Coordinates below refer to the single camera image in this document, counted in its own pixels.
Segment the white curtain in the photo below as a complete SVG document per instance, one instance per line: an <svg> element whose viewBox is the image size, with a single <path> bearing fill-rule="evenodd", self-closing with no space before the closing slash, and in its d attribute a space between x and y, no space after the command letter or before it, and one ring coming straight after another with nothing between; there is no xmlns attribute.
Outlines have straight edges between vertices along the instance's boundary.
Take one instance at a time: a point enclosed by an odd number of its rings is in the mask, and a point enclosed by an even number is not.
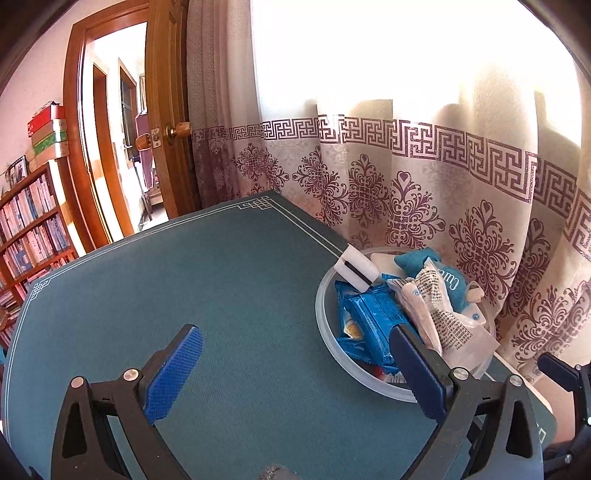
<svg viewBox="0 0 591 480"><path fill-rule="evenodd" d="M568 348L590 306L587 85L517 0L194 0L189 14L205 205L274 189L360 248L433 247L483 287L527 378Z"/></svg>

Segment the floor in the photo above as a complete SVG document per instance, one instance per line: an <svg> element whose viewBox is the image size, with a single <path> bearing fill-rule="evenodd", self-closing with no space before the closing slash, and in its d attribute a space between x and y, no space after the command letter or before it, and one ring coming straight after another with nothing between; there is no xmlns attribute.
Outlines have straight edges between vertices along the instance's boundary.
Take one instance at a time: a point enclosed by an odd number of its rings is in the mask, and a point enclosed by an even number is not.
<svg viewBox="0 0 591 480"><path fill-rule="evenodd" d="M152 212L152 219L148 220L143 224L141 231L145 231L153 226L160 225L161 223L168 222L168 215L166 215L166 209L163 203L154 205L154 211Z"/></svg>

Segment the green table surface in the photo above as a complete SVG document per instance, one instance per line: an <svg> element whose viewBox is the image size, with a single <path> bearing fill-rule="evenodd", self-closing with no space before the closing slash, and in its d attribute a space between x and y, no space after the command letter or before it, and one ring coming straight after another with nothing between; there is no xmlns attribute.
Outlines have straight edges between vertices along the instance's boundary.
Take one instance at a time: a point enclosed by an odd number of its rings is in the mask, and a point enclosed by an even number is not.
<svg viewBox="0 0 591 480"><path fill-rule="evenodd" d="M326 349L314 300L344 248L338 234L267 192L171 220L41 279L7 360L10 445L48 479L69 381L141 367L194 323L203 355L157 422L194 480L254 480L273 463L304 480L399 478L435 423L418 405L358 383ZM547 442L556 422L537 400L534 409ZM132 476L143 478L112 425ZM463 470L465 446L449 478Z"/></svg>

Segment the black stripe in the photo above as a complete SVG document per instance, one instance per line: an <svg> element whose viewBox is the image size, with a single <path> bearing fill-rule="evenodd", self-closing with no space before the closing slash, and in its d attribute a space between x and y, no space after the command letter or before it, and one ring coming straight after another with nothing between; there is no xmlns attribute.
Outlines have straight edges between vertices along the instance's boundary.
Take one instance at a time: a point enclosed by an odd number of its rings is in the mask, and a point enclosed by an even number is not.
<svg viewBox="0 0 591 480"><path fill-rule="evenodd" d="M345 267L348 267L351 272L357 275L361 280L363 280L367 285L371 287L371 280L368 279L365 275L363 275L359 270L357 270L349 261L345 260Z"/></svg>

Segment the wooden door handle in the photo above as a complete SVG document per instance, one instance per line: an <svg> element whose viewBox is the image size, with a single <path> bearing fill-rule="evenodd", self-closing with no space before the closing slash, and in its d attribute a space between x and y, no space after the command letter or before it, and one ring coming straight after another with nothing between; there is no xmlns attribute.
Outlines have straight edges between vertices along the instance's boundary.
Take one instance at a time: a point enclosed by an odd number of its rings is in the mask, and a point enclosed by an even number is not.
<svg viewBox="0 0 591 480"><path fill-rule="evenodd" d="M166 139L168 143L172 143L175 138L186 138L190 137L192 133L191 123L189 122L180 122L177 123L176 127L173 127L172 124L168 124L166 129L164 130L164 134L166 135Z"/></svg>
<svg viewBox="0 0 591 480"><path fill-rule="evenodd" d="M150 134L143 134L136 138L135 148L137 148L138 151L149 150L152 148L152 139L150 138Z"/></svg>

